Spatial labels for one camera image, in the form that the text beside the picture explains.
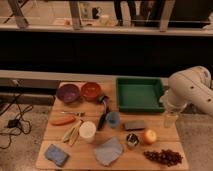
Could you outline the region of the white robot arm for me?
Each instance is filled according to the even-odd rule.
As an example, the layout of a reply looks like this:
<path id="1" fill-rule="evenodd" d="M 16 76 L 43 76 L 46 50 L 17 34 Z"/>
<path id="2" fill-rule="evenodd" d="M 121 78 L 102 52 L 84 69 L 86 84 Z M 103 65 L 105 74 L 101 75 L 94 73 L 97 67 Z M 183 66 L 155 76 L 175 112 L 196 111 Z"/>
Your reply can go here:
<path id="1" fill-rule="evenodd" d="M 160 97 L 165 108 L 164 127 L 172 127 L 188 104 L 213 117 L 211 83 L 211 73 L 203 66 L 173 73 L 168 79 L 168 89 Z"/>

